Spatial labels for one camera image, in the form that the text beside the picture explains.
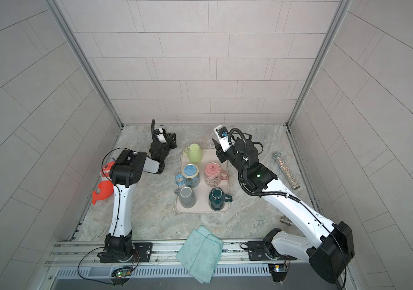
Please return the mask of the light green mug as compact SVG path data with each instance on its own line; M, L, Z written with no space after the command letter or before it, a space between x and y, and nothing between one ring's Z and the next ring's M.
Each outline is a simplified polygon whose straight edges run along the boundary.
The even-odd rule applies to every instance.
M203 152L197 143L189 145L183 150L184 155L187 156L190 163L198 164L203 159Z

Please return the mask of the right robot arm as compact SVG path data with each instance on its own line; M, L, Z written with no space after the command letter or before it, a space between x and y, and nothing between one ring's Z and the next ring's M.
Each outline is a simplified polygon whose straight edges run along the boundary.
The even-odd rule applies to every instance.
M287 216L304 234L293 237L275 228L264 238L271 259L291 256L311 265L326 282L334 284L355 255L353 232L345 223L335 224L310 208L289 190L273 171L259 162L254 142L237 128L219 126L213 139L220 162L237 169L238 182L250 196L263 198Z

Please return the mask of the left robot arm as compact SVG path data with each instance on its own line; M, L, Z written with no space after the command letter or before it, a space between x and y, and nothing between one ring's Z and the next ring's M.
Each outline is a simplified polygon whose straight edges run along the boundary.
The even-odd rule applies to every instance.
M114 194L111 227L105 237L103 251L97 256L101 263L135 262L139 258L132 243L131 210L136 184L144 172L162 174L170 150L177 148L176 134L152 129L149 153L121 148L116 161L105 175Z

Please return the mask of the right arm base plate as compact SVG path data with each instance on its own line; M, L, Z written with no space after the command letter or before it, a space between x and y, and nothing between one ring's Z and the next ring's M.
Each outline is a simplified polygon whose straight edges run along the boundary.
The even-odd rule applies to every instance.
M270 242L248 241L241 243L242 250L248 252L250 261L295 261L296 258L278 254Z

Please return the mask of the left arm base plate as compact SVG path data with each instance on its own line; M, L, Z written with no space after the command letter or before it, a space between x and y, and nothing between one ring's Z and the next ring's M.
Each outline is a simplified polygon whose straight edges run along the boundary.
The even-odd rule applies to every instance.
M130 263L150 261L152 255L153 243L151 242L136 242L133 243L134 251L128 257L118 258L116 254L109 254L107 251L102 251L97 255L101 263Z

